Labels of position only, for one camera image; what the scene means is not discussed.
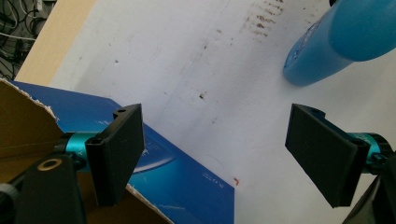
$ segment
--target black plastic bracket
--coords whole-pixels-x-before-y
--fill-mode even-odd
[[[396,223],[396,156],[388,159],[380,179],[381,183],[373,200],[376,223]]]
[[[54,155],[30,166],[17,208],[16,224],[86,223],[72,159]]]
[[[120,201],[145,148],[141,105],[125,106],[113,115],[114,121],[85,143],[100,206]]]
[[[332,207],[350,206],[370,145],[305,105],[291,106],[286,148]]]

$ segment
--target blue plastic bottle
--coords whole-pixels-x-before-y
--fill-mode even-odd
[[[294,44],[283,73],[307,86],[395,47],[396,0],[338,0]]]

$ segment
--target blue box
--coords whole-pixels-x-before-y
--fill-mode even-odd
[[[64,133],[101,132],[120,108],[104,97],[12,84],[49,106]],[[233,223],[233,187],[146,124],[144,132],[146,149],[127,189],[174,223]]]

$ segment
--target black cable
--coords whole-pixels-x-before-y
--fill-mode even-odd
[[[5,1],[2,1],[3,3],[3,8],[2,8],[2,12],[0,14],[0,16],[2,17],[2,21],[3,21],[3,28],[2,28],[2,33],[7,33],[6,32],[6,5],[5,5]],[[5,43],[7,42],[7,38],[5,36],[0,36],[0,46],[3,46]]]
[[[37,25],[38,25],[40,22],[46,21],[46,20],[47,20],[47,19],[44,19],[44,18],[42,18],[42,17],[32,19],[32,20],[30,21],[30,24],[29,24],[30,31],[32,31],[31,34],[34,35],[35,37],[38,37]]]
[[[13,10],[14,10],[14,12],[15,12],[15,17],[17,18],[16,21],[15,21],[15,22],[16,22],[15,27],[14,27],[14,29],[10,32],[10,34],[12,34],[12,32],[14,32],[14,31],[18,28],[18,26],[19,26],[19,24],[20,24],[20,13],[18,13],[17,8],[14,6],[13,3],[11,3],[10,0],[8,0],[8,2],[9,2],[9,4],[11,5],[11,7],[13,8]]]
[[[26,5],[26,2],[25,2],[25,0],[21,0],[21,2],[22,2],[22,4],[23,4],[23,6],[24,6],[24,8],[22,9],[23,11],[27,11],[28,9],[27,9],[27,5]]]
[[[35,7],[35,0],[33,0],[33,10],[37,10],[37,8]]]
[[[26,15],[24,15],[23,19],[22,19],[20,22],[26,21],[27,17],[28,17],[29,14],[32,13],[32,12],[36,13],[36,12],[38,12],[38,10],[37,10],[37,9],[33,9],[33,10],[30,10],[30,11],[26,12]]]
[[[25,25],[25,27],[26,27],[26,30],[31,34],[31,35],[33,35],[34,37],[37,37],[36,36],[36,34],[30,29],[30,24],[29,24],[29,26],[27,25],[27,17],[29,16],[29,14],[31,14],[32,12],[35,14],[35,12],[36,11],[38,11],[37,9],[33,9],[33,10],[31,10],[31,11],[28,11],[27,13],[26,13],[26,15],[24,16],[24,18],[23,18],[23,23],[24,23],[24,25]]]
[[[1,32],[4,33],[4,34],[10,34],[18,26],[18,22],[15,21],[15,20],[17,19],[17,16],[19,16],[19,13],[18,13],[18,10],[15,7],[15,5],[13,3],[9,2],[9,0],[7,1],[9,10],[6,10],[6,1],[3,0],[2,3],[3,3],[2,12],[0,13],[0,19],[2,21]],[[9,14],[14,14],[15,17],[14,18],[10,18]],[[14,30],[12,30],[11,28],[7,29],[7,24],[12,25],[13,26],[12,28],[14,28]]]

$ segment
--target dark stain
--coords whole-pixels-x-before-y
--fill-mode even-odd
[[[233,180],[235,181],[235,185],[238,186],[238,185],[239,185],[239,182],[240,182],[239,179],[236,178],[236,177],[234,177]]]
[[[206,94],[207,94],[207,92],[205,91],[205,92],[203,92],[203,93],[201,93],[201,94],[199,94],[199,98],[201,98],[201,99],[205,99],[205,96],[206,96]]]
[[[275,21],[273,21],[271,19],[267,19],[267,18],[265,18],[264,16],[261,16],[261,15],[257,16],[257,19],[259,19],[260,21],[268,22],[268,23],[273,23],[273,24],[276,23]]]
[[[266,11],[268,14],[270,14],[271,16],[275,15],[275,12],[273,12],[272,10],[266,8],[264,11]]]
[[[272,5],[271,3],[270,3],[270,4],[268,4],[268,6],[271,6],[271,7],[274,7],[274,8],[277,8],[277,9],[279,9],[280,11],[283,11],[283,7],[276,6],[276,5]]]

